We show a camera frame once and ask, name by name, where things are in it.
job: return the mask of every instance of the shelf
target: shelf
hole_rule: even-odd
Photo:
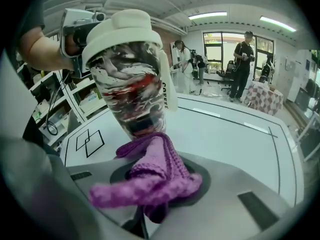
[[[65,133],[67,133],[67,129],[63,128],[62,130],[58,130],[57,136],[53,136],[53,138],[48,142],[49,146],[52,146],[57,140],[59,140]]]
[[[53,72],[50,72],[49,74],[45,75],[38,82],[36,82],[36,84],[34,86],[32,86],[29,90],[32,92],[34,89],[36,89],[41,84],[41,82],[46,81],[48,78],[52,77],[53,74],[54,74]]]
[[[97,110],[101,109],[102,107],[106,106],[106,102],[103,98],[101,98],[99,100],[99,102],[97,102],[95,104],[95,107],[93,107],[92,109],[88,110],[86,113],[84,113],[84,116],[87,117],[89,115],[91,115],[92,113],[96,112]]]
[[[23,63],[18,70],[16,71],[17,74],[19,74],[21,72],[21,70],[24,68],[24,66],[27,65],[27,63]]]
[[[53,107],[51,108],[51,110],[53,110],[56,106],[58,106],[60,103],[64,102],[66,100],[66,97],[65,96],[62,96],[60,99],[58,99],[54,104],[53,104]],[[42,118],[44,118],[47,113],[48,113],[48,109],[46,109],[41,115],[39,118],[37,119],[34,119],[34,120],[41,120]]]
[[[71,91],[71,93],[72,93],[72,94],[75,94],[75,93],[81,91],[82,89],[84,89],[84,88],[86,88],[86,87],[88,87],[88,86],[93,85],[94,83],[95,83],[95,80],[87,81],[87,82],[84,83],[84,84],[79,84],[79,83],[78,83],[78,86],[77,86],[75,89],[73,89],[73,90]]]

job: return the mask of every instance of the chair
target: chair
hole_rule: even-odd
[[[234,65],[235,65],[234,61],[229,60],[227,66],[226,66],[225,73],[218,73],[218,75],[223,78],[224,85],[227,86],[227,84],[228,84],[228,87],[221,88],[221,91],[228,90],[226,93],[227,95],[231,92],[231,83],[233,81],[232,70],[234,68]]]

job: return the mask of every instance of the purple cloth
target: purple cloth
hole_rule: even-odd
[[[201,183],[199,174],[190,174],[169,137],[155,132],[116,151],[117,158],[145,153],[130,171],[131,179],[112,185],[96,184],[90,189],[90,201],[97,208],[143,206],[151,221],[160,223],[168,211],[168,202],[195,193]]]

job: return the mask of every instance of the black cable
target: black cable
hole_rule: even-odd
[[[52,123],[51,121],[48,120],[49,113],[50,113],[50,111],[53,109],[53,106],[55,105],[55,103],[56,103],[56,101],[57,101],[59,91],[60,91],[60,90],[63,90],[64,88],[66,88],[65,81],[66,81],[66,79],[68,78],[69,74],[70,74],[70,73],[68,72],[68,74],[66,75],[66,77],[65,77],[63,80],[60,80],[60,81],[59,81],[59,84],[61,83],[60,86],[53,91],[53,94],[52,94],[52,97],[51,97],[51,100],[50,100],[50,104],[49,104],[48,113],[46,114],[45,126],[46,126],[47,131],[48,131],[52,136],[57,136],[57,135],[58,135],[58,129],[57,129],[57,127],[56,127],[56,125],[55,125],[54,123]],[[49,127],[48,127],[49,125],[52,126],[52,127],[55,129],[56,133],[52,133],[52,132],[50,131],[50,129],[49,129]]]

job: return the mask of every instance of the ceiling light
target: ceiling light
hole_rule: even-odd
[[[286,25],[284,23],[281,23],[281,22],[276,21],[276,20],[271,19],[271,18],[266,18],[266,17],[261,16],[260,20],[264,21],[264,22],[269,22],[269,23],[278,25],[278,26],[280,26],[280,27],[282,27],[282,28],[284,28],[286,30],[289,30],[291,32],[295,32],[296,31],[296,29],[294,29],[293,27],[290,27],[290,26],[288,26],[288,25]]]
[[[213,17],[213,16],[227,16],[226,11],[218,11],[218,12],[209,12],[209,13],[202,13],[198,15],[189,16],[190,20],[195,20],[199,18],[205,18],[205,17]]]

